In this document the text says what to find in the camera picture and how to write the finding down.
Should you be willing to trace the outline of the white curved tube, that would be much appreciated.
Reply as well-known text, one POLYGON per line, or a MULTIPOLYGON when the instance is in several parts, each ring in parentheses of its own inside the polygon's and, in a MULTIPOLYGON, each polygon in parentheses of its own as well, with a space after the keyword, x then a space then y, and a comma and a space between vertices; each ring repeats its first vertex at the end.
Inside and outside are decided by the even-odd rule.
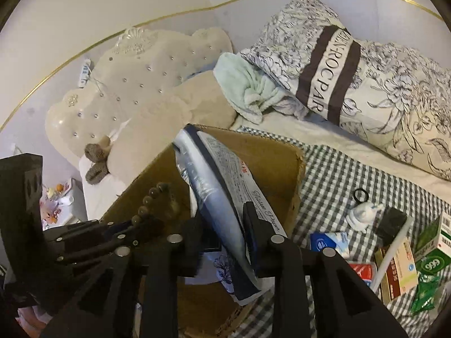
POLYGON ((413 223, 413 221, 414 221, 414 219, 412 217, 407 216, 407 219, 406 219, 404 225, 402 226, 402 228, 400 229, 400 231, 394 238, 393 242, 389 246, 388 251, 385 254, 385 256, 381 262, 381 265, 378 267, 378 271, 377 271, 374 279, 372 280, 372 283, 370 284, 370 289, 373 292, 375 292, 375 293, 377 292, 377 290, 381 284, 381 281, 384 277, 384 274, 388 270, 391 260, 394 258, 397 249, 402 244, 404 238, 407 236, 407 232, 410 229, 410 226, 413 223))

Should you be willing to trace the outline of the bedside clutter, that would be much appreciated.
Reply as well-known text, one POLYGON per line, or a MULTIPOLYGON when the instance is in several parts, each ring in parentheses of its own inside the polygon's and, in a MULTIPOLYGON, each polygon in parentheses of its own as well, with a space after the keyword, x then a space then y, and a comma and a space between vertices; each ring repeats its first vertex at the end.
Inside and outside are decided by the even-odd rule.
POLYGON ((74 179, 53 188, 44 186, 40 211, 43 230, 87 221, 83 192, 74 179))

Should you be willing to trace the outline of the green 666 box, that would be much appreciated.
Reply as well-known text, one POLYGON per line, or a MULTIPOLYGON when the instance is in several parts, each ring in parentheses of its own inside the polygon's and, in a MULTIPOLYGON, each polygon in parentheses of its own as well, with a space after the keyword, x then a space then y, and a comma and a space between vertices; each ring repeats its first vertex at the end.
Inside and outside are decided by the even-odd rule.
POLYGON ((414 260, 418 272, 435 275, 450 264, 450 216, 443 212, 418 238, 414 260))

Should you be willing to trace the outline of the beige pillow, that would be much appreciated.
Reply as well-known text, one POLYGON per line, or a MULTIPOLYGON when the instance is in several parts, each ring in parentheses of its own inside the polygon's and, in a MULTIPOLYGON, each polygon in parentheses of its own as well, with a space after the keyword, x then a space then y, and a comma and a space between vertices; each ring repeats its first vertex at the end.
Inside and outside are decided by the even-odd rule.
POLYGON ((213 72, 202 72, 143 104, 113 143, 109 172, 129 185, 186 124, 228 129, 235 118, 213 72))

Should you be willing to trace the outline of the brown beige medicine box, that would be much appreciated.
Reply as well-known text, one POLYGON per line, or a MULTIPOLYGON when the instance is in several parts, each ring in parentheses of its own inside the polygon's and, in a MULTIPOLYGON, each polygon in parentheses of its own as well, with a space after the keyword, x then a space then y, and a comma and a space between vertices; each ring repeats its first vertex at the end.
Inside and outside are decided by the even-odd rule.
POLYGON ((388 265, 379 286, 385 305, 415 289, 418 284, 417 269, 410 242, 405 237, 388 265))

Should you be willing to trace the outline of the floral tissue pack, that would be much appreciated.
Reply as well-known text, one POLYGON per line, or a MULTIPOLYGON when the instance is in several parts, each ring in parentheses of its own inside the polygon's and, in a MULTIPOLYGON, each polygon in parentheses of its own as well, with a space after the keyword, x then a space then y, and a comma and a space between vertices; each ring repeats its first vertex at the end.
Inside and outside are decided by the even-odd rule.
POLYGON ((226 145, 188 124, 174 139, 176 167, 190 186, 191 205, 219 238, 219 245, 204 253, 191 284, 220 282, 239 305, 244 306, 270 289, 272 277, 259 279, 251 267, 245 242, 243 207, 253 203, 271 234, 285 230, 257 186, 247 165, 226 145))

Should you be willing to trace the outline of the cream tufted headboard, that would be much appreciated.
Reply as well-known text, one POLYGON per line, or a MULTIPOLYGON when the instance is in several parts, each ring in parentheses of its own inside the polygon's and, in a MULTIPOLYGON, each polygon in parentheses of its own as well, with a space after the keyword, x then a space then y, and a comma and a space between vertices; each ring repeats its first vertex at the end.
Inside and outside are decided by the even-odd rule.
POLYGON ((163 95, 232 51, 221 28, 177 31, 129 28, 94 64, 84 88, 69 90, 47 112, 47 138, 78 166, 87 143, 118 130, 146 101, 163 95))

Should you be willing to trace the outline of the cardboard box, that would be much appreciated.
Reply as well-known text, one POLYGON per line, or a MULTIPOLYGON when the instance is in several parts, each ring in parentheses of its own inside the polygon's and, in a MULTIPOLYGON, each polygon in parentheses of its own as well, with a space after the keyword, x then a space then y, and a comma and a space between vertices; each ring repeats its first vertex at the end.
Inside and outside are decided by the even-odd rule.
MULTIPOLYGON (((252 175, 286 234, 292 234, 300 208, 300 183, 306 168, 302 150, 260 135, 208 126, 198 128, 216 138, 241 159, 241 171, 252 175)), ((115 223, 131 220, 138 213, 150 188, 158 182, 170 183, 180 204, 180 215, 174 220, 165 219, 166 227, 179 225, 188 219, 189 188, 176 169, 176 156, 172 146, 167 146, 147 164, 102 219, 115 223)), ((241 306, 220 282, 189 284, 179 281, 178 288, 178 325, 182 337, 230 337, 258 303, 270 297, 265 292, 241 306)))

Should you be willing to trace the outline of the checkered bed sheet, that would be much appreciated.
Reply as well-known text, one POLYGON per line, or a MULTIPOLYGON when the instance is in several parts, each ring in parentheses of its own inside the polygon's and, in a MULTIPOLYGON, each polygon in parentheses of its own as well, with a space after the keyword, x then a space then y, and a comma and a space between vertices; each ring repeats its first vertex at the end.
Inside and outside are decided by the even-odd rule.
MULTIPOLYGON (((289 143, 304 151, 306 172, 300 183, 300 210, 291 239, 298 246, 309 246, 313 232, 346 232, 352 260, 369 262, 381 240, 374 231, 357 233, 346 223, 348 210, 355 205, 353 192, 363 188, 370 200, 394 207, 414 217, 407 234, 412 246, 421 231, 442 214, 450 214, 450 204, 425 189, 395 175, 363 165, 344 153, 326 145, 310 145, 289 137, 271 134, 243 125, 238 132, 259 135, 289 143)), ((412 315, 410 307, 415 289, 398 297, 388 305, 409 337, 422 337, 433 321, 427 312, 412 315)), ((273 292, 259 297, 249 315, 229 337, 270 337, 273 313, 273 292)))

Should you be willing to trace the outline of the green sachet packet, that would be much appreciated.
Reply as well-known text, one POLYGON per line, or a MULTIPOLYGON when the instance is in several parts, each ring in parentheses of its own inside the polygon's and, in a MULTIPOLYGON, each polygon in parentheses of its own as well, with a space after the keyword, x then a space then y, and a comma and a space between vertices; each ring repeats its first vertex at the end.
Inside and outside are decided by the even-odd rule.
POLYGON ((439 275, 418 274, 418 285, 411 305, 412 315, 429 311, 434 308, 434 299, 437 289, 440 286, 441 277, 439 275))

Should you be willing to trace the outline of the white power strip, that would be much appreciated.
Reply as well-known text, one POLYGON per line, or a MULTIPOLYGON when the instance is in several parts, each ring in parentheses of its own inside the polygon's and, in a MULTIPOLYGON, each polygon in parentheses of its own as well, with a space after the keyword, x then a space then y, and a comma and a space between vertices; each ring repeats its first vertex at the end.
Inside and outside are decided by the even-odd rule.
POLYGON ((86 87, 86 84, 88 83, 89 77, 91 74, 91 64, 92 64, 91 59, 84 60, 82 67, 81 67, 80 74, 79 74, 79 79, 78 79, 78 84, 77 84, 78 88, 86 87))

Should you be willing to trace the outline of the plastic water bottle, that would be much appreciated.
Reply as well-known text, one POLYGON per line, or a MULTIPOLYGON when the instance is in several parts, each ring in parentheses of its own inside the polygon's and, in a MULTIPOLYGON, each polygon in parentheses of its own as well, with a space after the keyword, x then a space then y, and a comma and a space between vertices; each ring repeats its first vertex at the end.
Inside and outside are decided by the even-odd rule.
POLYGON ((373 262, 357 262, 351 260, 349 251, 349 238, 346 232, 321 233, 313 232, 309 235, 309 248, 314 252, 320 252, 325 248, 335 250, 341 255, 359 277, 370 286, 377 272, 377 266, 373 262))

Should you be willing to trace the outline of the mint green towel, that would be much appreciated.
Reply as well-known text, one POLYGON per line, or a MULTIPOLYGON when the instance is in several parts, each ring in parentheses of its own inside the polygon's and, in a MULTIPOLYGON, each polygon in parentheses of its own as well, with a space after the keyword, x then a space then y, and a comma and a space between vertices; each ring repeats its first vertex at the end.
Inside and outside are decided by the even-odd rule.
POLYGON ((213 75, 229 104, 254 124, 263 121, 264 112, 268 109, 299 120, 308 113, 293 94, 275 84, 268 75, 239 55, 221 54, 213 75))

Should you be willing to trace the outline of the floral duvet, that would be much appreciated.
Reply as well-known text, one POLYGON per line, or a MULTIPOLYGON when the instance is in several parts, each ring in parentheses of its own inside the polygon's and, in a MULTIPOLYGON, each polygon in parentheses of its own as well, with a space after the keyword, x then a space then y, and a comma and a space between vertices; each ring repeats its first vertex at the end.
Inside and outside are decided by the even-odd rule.
POLYGON ((320 0, 292 0, 242 56, 311 112, 403 163, 450 178, 450 70, 355 39, 320 0))

